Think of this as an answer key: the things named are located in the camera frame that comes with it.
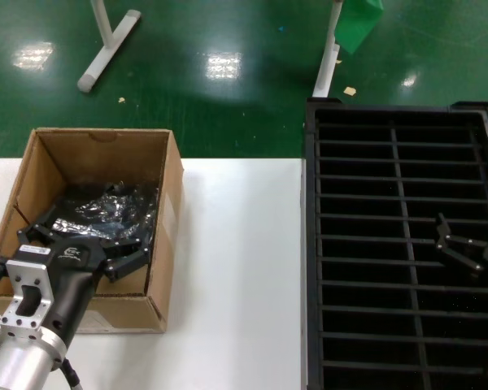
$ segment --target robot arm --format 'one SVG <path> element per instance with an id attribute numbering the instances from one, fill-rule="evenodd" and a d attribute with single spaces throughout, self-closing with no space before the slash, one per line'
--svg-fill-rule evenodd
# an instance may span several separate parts
<path id="1" fill-rule="evenodd" d="M 99 280 L 116 281 L 150 259 L 150 233 L 124 240 L 66 238 L 50 230 L 53 215 L 50 210 L 18 231 L 15 255 L 0 257 L 0 279 L 9 277 L 14 291 L 0 318 L 2 390 L 40 390 L 56 369 L 80 389 L 65 356 Z M 45 247 L 30 245 L 34 241 Z"/>

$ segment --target white table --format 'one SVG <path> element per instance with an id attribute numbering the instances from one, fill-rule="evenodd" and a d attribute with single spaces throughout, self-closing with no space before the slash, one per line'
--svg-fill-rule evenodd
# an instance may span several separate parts
<path id="1" fill-rule="evenodd" d="M 301 167 L 184 159 L 168 333 L 75 337 L 85 390 L 303 386 Z M 0 218 L 20 159 L 0 159 Z M 67 389 L 61 372 L 44 389 Z"/>

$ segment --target white metal stand leg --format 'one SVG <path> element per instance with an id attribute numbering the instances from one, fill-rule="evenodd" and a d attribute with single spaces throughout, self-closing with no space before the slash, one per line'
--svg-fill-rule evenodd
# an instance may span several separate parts
<path id="1" fill-rule="evenodd" d="M 342 4 L 343 0 L 333 0 L 333 9 L 331 10 L 331 19 L 329 21 L 329 31 L 327 32 L 327 42 L 325 42 L 324 57 L 322 58 L 315 89 L 312 93 L 314 98 L 326 98 L 329 96 L 334 66 L 336 65 L 338 51 L 340 50 L 340 46 L 335 43 L 334 31 L 338 24 Z"/>
<path id="2" fill-rule="evenodd" d="M 91 0 L 91 2 L 92 8 L 94 9 L 94 16 L 96 16 L 96 22 L 98 22 L 99 32 L 103 39 L 103 48 L 99 51 L 83 76 L 78 80 L 78 88 L 81 92 L 90 92 L 99 75 L 103 72 L 103 69 L 105 69 L 121 43 L 141 17 L 141 12 L 129 10 L 115 31 L 112 32 L 103 0 Z"/>

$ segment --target silver cylinder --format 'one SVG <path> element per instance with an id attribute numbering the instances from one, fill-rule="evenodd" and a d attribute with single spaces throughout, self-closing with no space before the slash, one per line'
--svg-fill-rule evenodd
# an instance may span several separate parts
<path id="1" fill-rule="evenodd" d="M 0 389 L 41 390 L 53 358 L 41 343 L 11 337 L 0 346 Z"/>

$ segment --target black plastic crate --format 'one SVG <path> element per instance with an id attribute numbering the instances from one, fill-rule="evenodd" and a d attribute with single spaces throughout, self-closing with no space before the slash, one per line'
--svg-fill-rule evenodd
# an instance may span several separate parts
<path id="1" fill-rule="evenodd" d="M 435 219 L 488 241 L 488 103 L 310 99 L 310 389 L 488 389 L 488 288 L 440 263 Z"/>

